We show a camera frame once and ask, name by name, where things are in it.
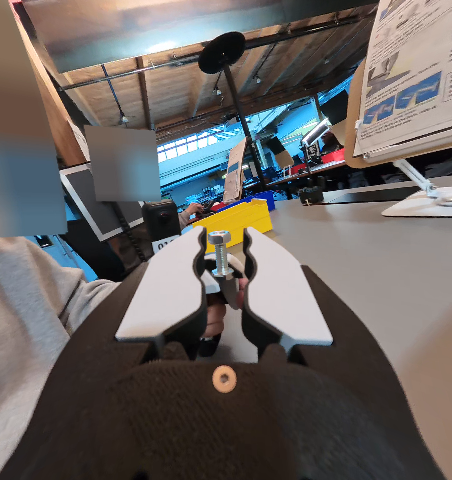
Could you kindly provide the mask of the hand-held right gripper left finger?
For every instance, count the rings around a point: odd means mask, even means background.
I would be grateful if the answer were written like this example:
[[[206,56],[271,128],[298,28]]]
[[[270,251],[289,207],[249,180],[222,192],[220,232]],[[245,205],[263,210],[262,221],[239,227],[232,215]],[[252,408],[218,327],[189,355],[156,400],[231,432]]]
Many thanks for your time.
[[[117,341],[195,343],[207,327],[206,229],[194,227],[149,261],[115,333]]]

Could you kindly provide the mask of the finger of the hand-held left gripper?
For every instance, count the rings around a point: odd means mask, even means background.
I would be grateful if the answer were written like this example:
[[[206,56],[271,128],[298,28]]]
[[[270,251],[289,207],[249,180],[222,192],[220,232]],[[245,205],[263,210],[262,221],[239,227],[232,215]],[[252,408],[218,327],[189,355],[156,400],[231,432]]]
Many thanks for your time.
[[[204,285],[206,295],[221,292],[221,287],[217,279],[211,274],[211,272],[204,272],[200,279]]]
[[[221,280],[218,278],[216,279],[221,287],[221,293],[223,294],[223,297],[226,303],[232,309],[238,310],[240,308],[236,305],[235,298],[236,298],[237,292],[239,291],[238,280],[245,278],[245,266],[238,258],[236,258],[234,255],[230,253],[227,254],[227,258],[229,262],[229,267],[231,267],[234,271],[234,279],[232,280]]]

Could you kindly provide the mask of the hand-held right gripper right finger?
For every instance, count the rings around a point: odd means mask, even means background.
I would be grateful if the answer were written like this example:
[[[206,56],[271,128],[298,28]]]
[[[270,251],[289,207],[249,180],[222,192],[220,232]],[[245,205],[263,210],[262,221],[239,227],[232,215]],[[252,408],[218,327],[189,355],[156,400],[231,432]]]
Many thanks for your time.
[[[242,331],[256,347],[331,346],[325,321],[300,262],[253,227],[244,229]]]

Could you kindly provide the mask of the steel bolt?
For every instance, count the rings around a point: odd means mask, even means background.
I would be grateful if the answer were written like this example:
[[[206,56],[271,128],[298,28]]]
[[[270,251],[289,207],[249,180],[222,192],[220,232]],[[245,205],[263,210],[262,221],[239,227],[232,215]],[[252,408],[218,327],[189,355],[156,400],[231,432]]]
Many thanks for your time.
[[[234,271],[229,267],[226,246],[227,244],[213,246],[216,268],[212,270],[212,275],[217,279],[232,280],[234,279]]]

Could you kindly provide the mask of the yellow plastic bin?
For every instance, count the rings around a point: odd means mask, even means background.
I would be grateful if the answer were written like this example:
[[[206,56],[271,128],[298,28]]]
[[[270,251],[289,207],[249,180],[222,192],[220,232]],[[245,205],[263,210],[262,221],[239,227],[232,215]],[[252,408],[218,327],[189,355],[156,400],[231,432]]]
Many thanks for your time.
[[[228,248],[242,243],[243,231],[247,227],[253,227],[260,233],[273,229],[268,204],[263,199],[240,203],[190,225],[192,228],[198,226],[205,227],[207,233],[229,231],[231,240],[227,243]]]

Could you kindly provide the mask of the grey desk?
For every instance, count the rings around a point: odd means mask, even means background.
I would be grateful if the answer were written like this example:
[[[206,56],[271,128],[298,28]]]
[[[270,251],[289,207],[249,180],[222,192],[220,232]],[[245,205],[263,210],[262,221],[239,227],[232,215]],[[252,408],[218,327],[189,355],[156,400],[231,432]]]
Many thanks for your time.
[[[391,205],[277,201],[267,236],[367,326],[452,479],[452,218],[382,216]]]

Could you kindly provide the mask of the person's left hand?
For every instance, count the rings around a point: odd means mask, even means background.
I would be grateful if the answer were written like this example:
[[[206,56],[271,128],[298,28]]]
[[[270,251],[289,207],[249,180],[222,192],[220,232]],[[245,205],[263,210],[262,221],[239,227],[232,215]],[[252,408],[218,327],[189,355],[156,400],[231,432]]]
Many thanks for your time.
[[[242,309],[244,303],[245,288],[248,279],[240,278],[238,280],[238,288],[235,301],[236,305]],[[202,338],[209,339],[221,334],[224,330],[224,318],[226,315],[226,301],[223,294],[211,293],[207,295],[207,326]]]

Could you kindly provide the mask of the black easel with framed panel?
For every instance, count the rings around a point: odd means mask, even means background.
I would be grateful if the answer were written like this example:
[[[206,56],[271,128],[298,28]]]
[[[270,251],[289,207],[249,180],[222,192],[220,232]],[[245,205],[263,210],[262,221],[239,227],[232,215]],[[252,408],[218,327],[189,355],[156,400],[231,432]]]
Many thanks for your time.
[[[96,199],[90,164],[67,167],[60,172],[65,202],[71,212],[66,242],[93,270],[112,257],[109,241],[125,235],[127,243],[140,262],[145,253],[133,239],[135,227],[143,224],[143,202],[110,202]]]

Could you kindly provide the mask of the cardboard board with paper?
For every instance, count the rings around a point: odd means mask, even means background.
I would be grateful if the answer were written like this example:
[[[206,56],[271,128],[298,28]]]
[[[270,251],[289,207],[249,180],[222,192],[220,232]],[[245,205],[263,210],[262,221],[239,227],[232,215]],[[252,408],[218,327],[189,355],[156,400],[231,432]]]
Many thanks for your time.
[[[223,192],[223,202],[226,205],[241,199],[243,184],[242,164],[246,147],[247,138],[244,138],[229,151],[228,168]]]

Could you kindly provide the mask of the blue plastic bin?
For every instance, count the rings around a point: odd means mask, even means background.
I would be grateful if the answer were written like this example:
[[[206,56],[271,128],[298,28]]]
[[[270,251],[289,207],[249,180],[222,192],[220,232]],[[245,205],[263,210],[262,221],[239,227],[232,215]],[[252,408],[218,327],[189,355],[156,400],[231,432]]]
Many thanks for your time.
[[[235,201],[235,202],[233,202],[229,205],[226,205],[225,207],[223,207],[223,210],[225,210],[227,208],[234,207],[234,206],[239,205],[241,203],[249,203],[252,200],[265,200],[267,202],[269,212],[276,209],[275,199],[274,199],[274,190],[266,190],[266,191],[257,193],[255,195],[247,196],[246,198],[244,198],[242,200],[239,200],[239,201]]]

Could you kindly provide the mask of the black charger dock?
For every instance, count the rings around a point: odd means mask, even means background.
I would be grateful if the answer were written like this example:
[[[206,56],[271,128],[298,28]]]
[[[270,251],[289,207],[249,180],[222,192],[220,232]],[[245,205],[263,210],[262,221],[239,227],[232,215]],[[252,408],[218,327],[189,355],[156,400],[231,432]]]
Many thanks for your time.
[[[297,196],[303,205],[316,205],[324,202],[323,189],[320,187],[304,187],[297,191]]]

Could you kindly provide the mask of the black light stand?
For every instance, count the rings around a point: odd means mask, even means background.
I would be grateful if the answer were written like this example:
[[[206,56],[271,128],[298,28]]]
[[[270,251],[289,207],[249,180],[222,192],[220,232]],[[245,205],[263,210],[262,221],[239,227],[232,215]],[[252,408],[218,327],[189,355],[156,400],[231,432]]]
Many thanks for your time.
[[[319,140],[330,131],[329,120],[325,117],[310,132],[304,135],[300,141],[300,149],[304,154],[306,171],[311,174],[310,161],[316,162],[321,159]]]

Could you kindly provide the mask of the black floor lamp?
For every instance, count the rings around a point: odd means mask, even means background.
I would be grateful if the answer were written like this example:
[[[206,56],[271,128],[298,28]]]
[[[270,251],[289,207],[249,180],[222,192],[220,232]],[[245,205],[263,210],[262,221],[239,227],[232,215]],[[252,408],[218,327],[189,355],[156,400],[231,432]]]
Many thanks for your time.
[[[253,163],[257,171],[260,191],[266,191],[266,183],[259,162],[258,153],[253,146],[253,140],[247,120],[243,112],[243,108],[237,93],[234,78],[231,74],[230,67],[235,64],[242,56],[246,49],[246,39],[240,32],[224,33],[211,42],[209,42],[199,55],[199,69],[208,75],[223,72],[229,86],[233,105],[235,106],[239,117],[243,132],[247,140],[247,147],[253,157]]]

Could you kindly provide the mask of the instruction sheet on white stand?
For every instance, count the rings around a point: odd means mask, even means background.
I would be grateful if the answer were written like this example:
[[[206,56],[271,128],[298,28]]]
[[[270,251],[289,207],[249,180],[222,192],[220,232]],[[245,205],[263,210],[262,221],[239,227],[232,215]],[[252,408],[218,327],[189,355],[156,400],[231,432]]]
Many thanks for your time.
[[[355,169],[452,148],[452,0],[379,1],[345,128]]]

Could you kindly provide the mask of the wooden post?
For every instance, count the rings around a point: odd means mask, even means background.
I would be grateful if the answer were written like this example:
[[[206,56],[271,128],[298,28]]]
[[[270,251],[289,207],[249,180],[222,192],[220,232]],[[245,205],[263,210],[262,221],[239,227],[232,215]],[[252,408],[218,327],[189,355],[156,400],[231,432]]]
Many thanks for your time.
[[[9,1],[9,4],[32,65],[56,151],[67,167],[88,163],[90,161],[89,150],[84,135],[73,123],[53,84],[49,71],[44,66],[17,9],[14,7],[20,3],[19,1]]]

